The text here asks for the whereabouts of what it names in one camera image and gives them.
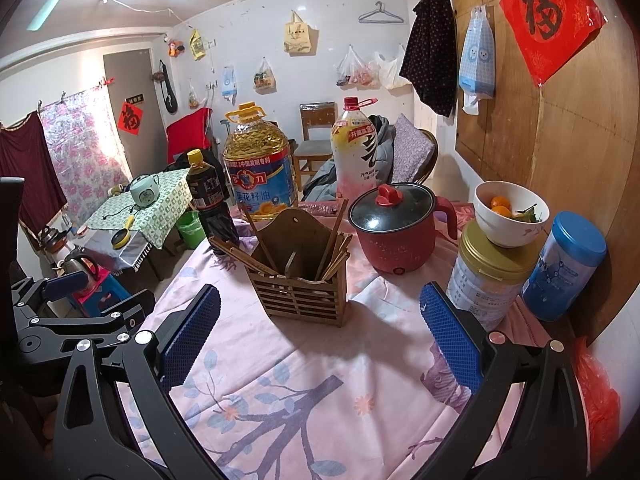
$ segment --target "black polka dot garment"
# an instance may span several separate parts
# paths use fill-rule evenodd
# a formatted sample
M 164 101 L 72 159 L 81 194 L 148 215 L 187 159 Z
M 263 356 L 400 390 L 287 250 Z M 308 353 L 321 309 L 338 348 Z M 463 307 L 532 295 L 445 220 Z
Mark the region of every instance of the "black polka dot garment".
M 456 21 L 450 0 L 420 0 L 400 75 L 424 104 L 449 117 L 458 90 Z

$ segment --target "green trash can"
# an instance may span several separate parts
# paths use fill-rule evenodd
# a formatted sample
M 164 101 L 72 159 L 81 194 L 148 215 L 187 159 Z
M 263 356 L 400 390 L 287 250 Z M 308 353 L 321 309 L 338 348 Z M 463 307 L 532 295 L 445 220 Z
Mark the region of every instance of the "green trash can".
M 195 249 L 200 242 L 206 238 L 197 211 L 187 211 L 178 218 L 175 226 L 178 228 L 178 231 L 180 231 L 184 242 L 190 249 Z

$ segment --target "silver bolt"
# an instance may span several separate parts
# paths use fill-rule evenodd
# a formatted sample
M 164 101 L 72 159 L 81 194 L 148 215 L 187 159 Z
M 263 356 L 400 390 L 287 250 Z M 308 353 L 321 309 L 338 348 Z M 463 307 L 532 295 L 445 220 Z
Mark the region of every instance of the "silver bolt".
M 89 341 L 88 339 L 82 339 L 77 345 L 76 348 L 81 351 L 84 352 L 85 350 L 87 350 L 89 347 L 91 346 L 91 341 Z
M 142 332 L 138 332 L 136 334 L 136 343 L 139 345 L 146 345 L 151 338 L 154 336 L 153 332 L 149 332 L 149 330 L 143 330 Z
M 489 334 L 489 341 L 491 341 L 494 345 L 504 345 L 505 341 L 507 341 L 507 338 L 502 332 L 491 332 Z
M 549 343 L 549 346 L 551 346 L 551 349 L 554 352 L 560 353 L 564 351 L 564 345 L 561 342 L 559 342 L 557 339 L 554 339 L 551 343 Z

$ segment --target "small pan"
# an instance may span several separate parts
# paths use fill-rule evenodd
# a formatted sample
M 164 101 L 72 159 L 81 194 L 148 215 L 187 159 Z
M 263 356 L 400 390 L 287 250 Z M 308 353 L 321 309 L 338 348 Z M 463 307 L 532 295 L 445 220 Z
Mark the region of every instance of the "small pan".
M 131 239 L 131 233 L 129 232 L 129 229 L 133 225 L 134 220 L 135 216 L 129 216 L 129 218 L 127 218 L 127 221 L 124 222 L 124 227 L 116 231 L 116 234 L 113 235 L 113 238 L 111 238 L 111 245 L 114 249 L 121 249 L 125 245 L 127 245 L 127 243 L 129 243 L 129 240 Z

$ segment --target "chair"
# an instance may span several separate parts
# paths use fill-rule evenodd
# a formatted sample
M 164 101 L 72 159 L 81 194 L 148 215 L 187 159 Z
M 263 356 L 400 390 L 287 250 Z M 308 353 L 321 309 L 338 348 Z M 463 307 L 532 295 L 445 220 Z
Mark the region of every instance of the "chair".
M 431 172 L 433 171 L 433 168 L 435 167 L 436 162 L 438 161 L 438 141 L 436 140 L 436 137 L 431 132 L 428 132 L 427 130 L 422 130 L 422 129 L 420 131 L 424 133 L 424 135 L 428 137 L 428 139 L 431 142 L 433 142 L 433 145 L 434 145 L 433 153 L 431 153 L 431 158 L 429 159 L 425 167 L 422 169 L 422 171 L 419 171 L 418 174 L 414 177 L 414 182 L 417 182 L 418 184 L 424 184 L 424 182 L 431 175 Z
M 311 168 L 312 162 L 318 160 L 324 162 L 333 156 L 329 139 L 309 140 L 309 127 L 333 126 L 335 123 L 335 103 L 301 104 L 300 118 L 302 119 L 302 137 L 304 140 L 296 148 L 292 160 L 298 190 L 302 191 L 302 175 L 313 176 L 316 174 Z M 302 167 L 300 167 L 301 160 L 305 161 Z

